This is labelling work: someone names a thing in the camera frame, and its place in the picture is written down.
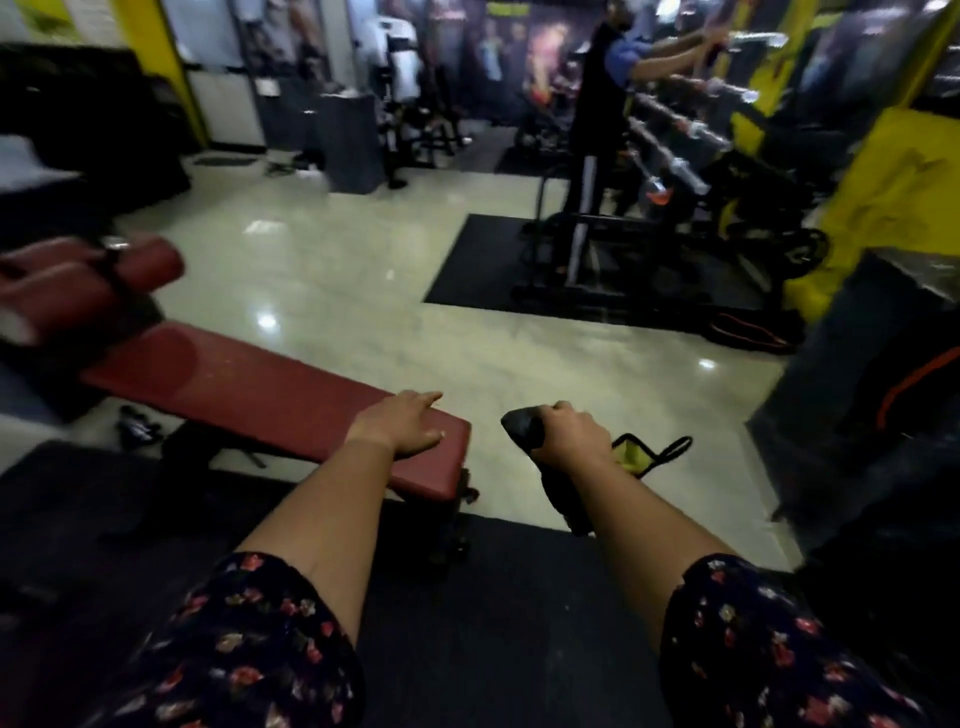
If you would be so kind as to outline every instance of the weight bench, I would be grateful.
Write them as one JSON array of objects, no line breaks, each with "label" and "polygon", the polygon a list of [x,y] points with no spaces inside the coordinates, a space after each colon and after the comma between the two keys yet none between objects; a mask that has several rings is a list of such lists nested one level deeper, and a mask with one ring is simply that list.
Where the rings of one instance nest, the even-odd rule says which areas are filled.
[{"label": "weight bench", "polygon": [[[213,527],[204,474],[222,449],[322,463],[353,417],[389,396],[164,320],[149,294],[183,275],[177,250],[153,235],[107,245],[60,238],[0,255],[0,360],[66,420],[103,395],[185,420],[163,443],[143,518],[123,540]],[[426,424],[444,440],[396,462],[390,487],[411,506],[429,561],[445,566],[467,547],[456,527],[460,503],[478,497],[464,468],[470,424],[439,410]]]}]

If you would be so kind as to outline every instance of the forearm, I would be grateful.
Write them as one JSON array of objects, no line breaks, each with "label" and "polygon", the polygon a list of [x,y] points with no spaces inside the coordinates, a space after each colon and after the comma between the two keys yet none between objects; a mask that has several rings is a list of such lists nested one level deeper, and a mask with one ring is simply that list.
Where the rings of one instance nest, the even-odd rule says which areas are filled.
[{"label": "forearm", "polygon": [[684,572],[704,556],[734,551],[612,460],[585,462],[570,475],[617,582],[660,649],[666,607]]},{"label": "forearm", "polygon": [[657,59],[665,56],[676,56],[691,48],[696,48],[705,40],[703,31],[694,31],[693,33],[687,33],[685,36],[680,37],[664,38],[663,40],[658,40],[651,46],[650,54],[647,58]]},{"label": "forearm", "polygon": [[393,459],[383,446],[346,443],[237,548],[279,556],[303,574],[354,644]]},{"label": "forearm", "polygon": [[702,56],[702,46],[697,46],[676,56],[647,58],[636,63],[631,71],[631,77],[637,82],[658,81],[671,74],[682,73],[692,68]]}]

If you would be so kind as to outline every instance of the white machine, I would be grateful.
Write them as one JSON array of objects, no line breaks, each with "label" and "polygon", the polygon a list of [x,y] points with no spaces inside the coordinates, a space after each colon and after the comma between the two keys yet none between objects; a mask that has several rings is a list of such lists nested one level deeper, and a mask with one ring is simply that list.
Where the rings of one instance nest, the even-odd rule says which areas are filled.
[{"label": "white machine", "polygon": [[404,103],[420,98],[420,56],[417,29],[407,20],[378,15],[364,23],[360,55],[368,68],[392,69],[392,100]]}]

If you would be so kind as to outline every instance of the shiny marble floor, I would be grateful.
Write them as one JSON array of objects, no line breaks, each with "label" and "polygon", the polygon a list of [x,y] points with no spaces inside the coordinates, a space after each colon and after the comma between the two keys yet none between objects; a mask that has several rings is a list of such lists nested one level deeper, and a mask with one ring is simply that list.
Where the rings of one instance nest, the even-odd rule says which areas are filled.
[{"label": "shiny marble floor", "polygon": [[[262,167],[190,166],[194,190],[121,221],[170,238],[187,275],[159,293],[167,314],[388,390],[441,389],[442,408],[473,422],[468,456],[482,497],[469,510],[562,527],[536,470],[500,429],[520,405],[571,400],[616,435],[693,449],[649,484],[768,567],[795,548],[767,522],[769,485],[742,423],[780,374],[774,358],[684,334],[421,303],[471,212],[528,217],[537,180],[405,170],[410,186],[368,197],[322,182],[266,179]],[[559,207],[564,184],[548,190]],[[112,442],[117,403],[75,425]],[[255,472],[240,453],[222,467]],[[309,466],[271,460],[264,474]]]}]

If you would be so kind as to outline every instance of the track pants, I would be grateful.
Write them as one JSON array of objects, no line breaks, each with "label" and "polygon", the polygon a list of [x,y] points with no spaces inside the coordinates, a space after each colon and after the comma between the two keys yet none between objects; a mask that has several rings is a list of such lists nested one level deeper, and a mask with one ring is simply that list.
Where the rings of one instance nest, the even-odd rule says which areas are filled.
[{"label": "track pants", "polygon": [[[592,155],[574,152],[573,155],[564,212],[596,215],[600,212],[616,152]],[[587,248],[588,233],[587,223],[569,223],[558,230],[553,245],[552,263],[554,270],[566,266],[566,285],[577,282],[580,262]]]}]

